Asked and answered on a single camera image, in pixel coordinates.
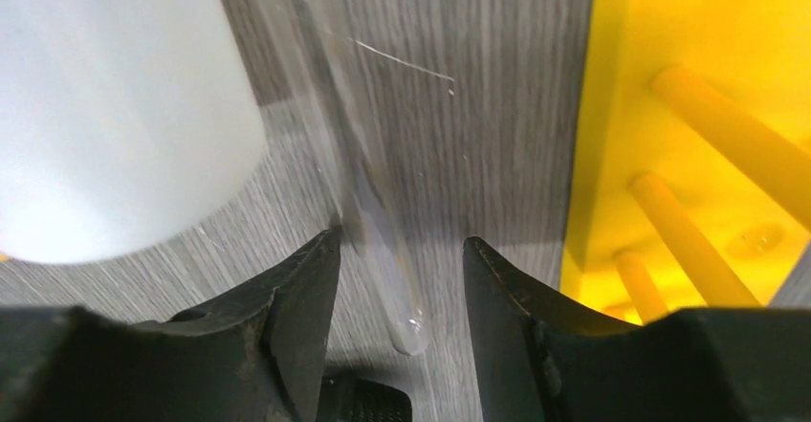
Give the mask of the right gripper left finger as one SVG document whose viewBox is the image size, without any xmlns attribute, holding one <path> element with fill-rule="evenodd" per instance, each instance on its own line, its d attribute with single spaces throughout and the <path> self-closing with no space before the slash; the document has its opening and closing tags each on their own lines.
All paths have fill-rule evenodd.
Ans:
<svg viewBox="0 0 811 422">
<path fill-rule="evenodd" d="M 312 421 L 339 229 L 167 322 L 82 306 L 1 311 L 5 421 Z"/>
</svg>

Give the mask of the glass test tube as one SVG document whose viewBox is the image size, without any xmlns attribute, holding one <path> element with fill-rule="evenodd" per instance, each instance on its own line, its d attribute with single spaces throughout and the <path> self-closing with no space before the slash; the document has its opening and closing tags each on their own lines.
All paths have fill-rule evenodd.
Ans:
<svg viewBox="0 0 811 422">
<path fill-rule="evenodd" d="M 419 355 L 430 339 L 427 312 L 395 208 L 347 2 L 256 2 L 329 192 L 331 216 L 362 261 L 393 347 Z"/>
</svg>

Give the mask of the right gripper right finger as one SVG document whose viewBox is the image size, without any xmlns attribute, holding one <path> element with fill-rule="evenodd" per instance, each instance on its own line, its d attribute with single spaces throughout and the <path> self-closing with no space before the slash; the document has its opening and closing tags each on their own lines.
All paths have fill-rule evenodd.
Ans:
<svg viewBox="0 0 811 422">
<path fill-rule="evenodd" d="M 463 251 L 487 421 L 806 421 L 810 314 L 684 308 L 645 324 L 586 307 L 480 237 Z"/>
</svg>

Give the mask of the yellow test tube rack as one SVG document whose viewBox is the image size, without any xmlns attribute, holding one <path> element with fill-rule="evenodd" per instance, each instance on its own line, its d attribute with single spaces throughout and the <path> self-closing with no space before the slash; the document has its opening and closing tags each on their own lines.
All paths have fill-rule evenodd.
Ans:
<svg viewBox="0 0 811 422">
<path fill-rule="evenodd" d="M 810 242 L 810 0 L 593 0 L 563 294 L 777 306 Z"/>
</svg>

